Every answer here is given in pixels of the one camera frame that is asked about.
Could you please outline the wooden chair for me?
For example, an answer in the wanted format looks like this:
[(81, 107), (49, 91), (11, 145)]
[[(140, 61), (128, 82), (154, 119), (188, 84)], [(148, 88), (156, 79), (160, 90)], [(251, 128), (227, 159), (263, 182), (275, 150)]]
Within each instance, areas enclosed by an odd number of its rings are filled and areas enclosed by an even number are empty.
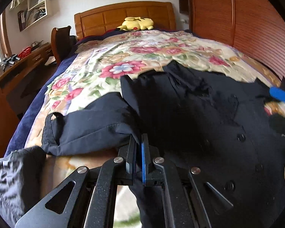
[(71, 26), (67, 26), (62, 28), (54, 27), (51, 31), (52, 53), (57, 65), (60, 65), (71, 51), (70, 30)]

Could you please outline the floral quilt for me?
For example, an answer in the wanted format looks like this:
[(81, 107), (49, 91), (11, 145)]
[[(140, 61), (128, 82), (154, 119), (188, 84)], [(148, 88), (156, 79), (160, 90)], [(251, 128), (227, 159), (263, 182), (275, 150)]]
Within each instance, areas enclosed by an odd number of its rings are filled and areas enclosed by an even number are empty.
[[(84, 109), (107, 93), (121, 92), (121, 78), (136, 79), (154, 70), (162, 72), (170, 62), (200, 72), (219, 73), (237, 82), (261, 81), (269, 89), (281, 81), (264, 65), (237, 49), (185, 31), (160, 30), (113, 32), (89, 36), (75, 45), (71, 65), (47, 86), (44, 103), (25, 143), (41, 146), (46, 116)], [(285, 117), (285, 104), (271, 97), (264, 104), (269, 114)]]

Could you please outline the blue bed sheet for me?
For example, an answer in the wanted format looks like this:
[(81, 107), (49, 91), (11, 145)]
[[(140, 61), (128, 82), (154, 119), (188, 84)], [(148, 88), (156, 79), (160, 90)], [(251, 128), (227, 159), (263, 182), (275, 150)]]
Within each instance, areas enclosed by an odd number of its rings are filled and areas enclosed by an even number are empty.
[(44, 103), (45, 99), (45, 92), (47, 91), (47, 86), (54, 81), (56, 77), (62, 74), (74, 61), (77, 57), (77, 54), (70, 55), (68, 58), (62, 61), (62, 63), (58, 66), (56, 72), (49, 78), (49, 80), (43, 85), (41, 90), (38, 92), (32, 103), (30, 104), (29, 108), (25, 112), (23, 118), (21, 119), (17, 129), (12, 136), (9, 144), (7, 146), (7, 150), (4, 154), (7, 157), (11, 152), (15, 150), (19, 150), (24, 148), (25, 142), (28, 138), (28, 135), (31, 131), (33, 123), (35, 121), (36, 116), (38, 115), (39, 111), (41, 110), (41, 106)]

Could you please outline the black coat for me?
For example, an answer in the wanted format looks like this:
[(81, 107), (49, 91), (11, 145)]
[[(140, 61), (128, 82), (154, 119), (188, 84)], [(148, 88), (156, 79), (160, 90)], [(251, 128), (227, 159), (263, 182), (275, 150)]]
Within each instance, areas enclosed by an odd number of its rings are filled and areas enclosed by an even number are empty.
[(46, 118), (42, 148), (54, 156), (118, 148), (147, 134), (162, 156), (199, 167), (240, 208), (233, 227), (285, 227), (285, 137), (274, 131), (261, 81), (237, 82), (170, 62), (121, 78), (84, 109)]

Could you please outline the wooden headboard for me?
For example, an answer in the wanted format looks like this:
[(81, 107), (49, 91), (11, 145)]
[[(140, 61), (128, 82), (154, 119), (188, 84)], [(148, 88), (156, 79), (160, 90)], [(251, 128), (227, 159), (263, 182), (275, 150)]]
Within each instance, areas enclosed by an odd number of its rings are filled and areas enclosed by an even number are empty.
[(79, 40), (87, 36), (100, 36), (120, 26), (126, 17), (147, 17), (156, 29), (176, 30), (176, 17), (172, 3), (136, 1), (97, 7), (74, 15)]

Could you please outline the yellow plush toy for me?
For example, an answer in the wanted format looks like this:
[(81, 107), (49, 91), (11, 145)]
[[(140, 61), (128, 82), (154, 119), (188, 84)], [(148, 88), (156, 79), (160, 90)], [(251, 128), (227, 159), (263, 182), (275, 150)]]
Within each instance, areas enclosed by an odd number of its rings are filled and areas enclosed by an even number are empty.
[(146, 17), (126, 17), (117, 29), (124, 31), (152, 30), (154, 22)]

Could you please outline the wooden wardrobe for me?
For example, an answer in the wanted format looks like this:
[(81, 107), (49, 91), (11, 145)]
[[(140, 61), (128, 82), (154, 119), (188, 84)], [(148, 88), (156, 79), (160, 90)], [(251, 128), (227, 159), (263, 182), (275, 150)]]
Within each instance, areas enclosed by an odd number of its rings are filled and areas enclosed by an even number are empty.
[(285, 22), (268, 0), (189, 0), (189, 26), (285, 77)]

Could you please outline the black device on desk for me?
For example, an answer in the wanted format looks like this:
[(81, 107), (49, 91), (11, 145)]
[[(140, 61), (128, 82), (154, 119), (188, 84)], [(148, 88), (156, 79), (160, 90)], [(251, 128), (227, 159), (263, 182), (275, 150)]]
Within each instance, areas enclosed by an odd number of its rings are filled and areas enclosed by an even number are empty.
[(17, 61), (19, 61), (20, 58), (18, 57), (18, 55), (16, 54), (13, 54), (11, 55), (10, 57), (5, 57), (3, 60), (2, 60), (2, 70), (3, 72), (6, 71), (6, 68), (8, 66), (13, 66)]

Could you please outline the dark grey folded garment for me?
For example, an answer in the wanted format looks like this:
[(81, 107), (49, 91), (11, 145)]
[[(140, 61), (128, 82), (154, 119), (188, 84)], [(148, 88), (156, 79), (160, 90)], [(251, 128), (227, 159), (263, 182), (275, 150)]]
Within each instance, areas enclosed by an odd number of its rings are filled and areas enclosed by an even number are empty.
[(8, 227), (14, 227), (39, 202), (45, 159), (46, 153), (39, 146), (0, 158), (0, 219)]

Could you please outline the red basket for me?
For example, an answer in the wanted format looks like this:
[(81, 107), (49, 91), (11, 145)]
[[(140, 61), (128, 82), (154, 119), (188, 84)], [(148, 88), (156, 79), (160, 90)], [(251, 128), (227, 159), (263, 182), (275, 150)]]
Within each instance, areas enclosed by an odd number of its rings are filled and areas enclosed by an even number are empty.
[(23, 59), (23, 58), (27, 57), (30, 54), (31, 54), (31, 46), (28, 46), (25, 49), (23, 49), (21, 53), (18, 54), (18, 57), (20, 59)]

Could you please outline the white wall shelf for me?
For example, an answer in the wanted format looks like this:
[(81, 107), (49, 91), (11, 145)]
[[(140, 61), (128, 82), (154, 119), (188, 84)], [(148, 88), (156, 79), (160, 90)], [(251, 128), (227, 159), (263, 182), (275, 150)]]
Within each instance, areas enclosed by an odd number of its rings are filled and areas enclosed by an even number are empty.
[(51, 0), (12, 0), (9, 10), (16, 10), (20, 32), (52, 14)]

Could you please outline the wooden desk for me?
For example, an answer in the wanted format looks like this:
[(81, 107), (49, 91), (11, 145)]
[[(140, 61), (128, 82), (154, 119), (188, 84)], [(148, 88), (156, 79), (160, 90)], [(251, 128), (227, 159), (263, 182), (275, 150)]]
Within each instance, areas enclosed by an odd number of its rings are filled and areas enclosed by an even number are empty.
[(45, 65), (51, 56), (46, 43), (0, 76), (0, 158), (36, 94), (56, 71), (56, 65)]

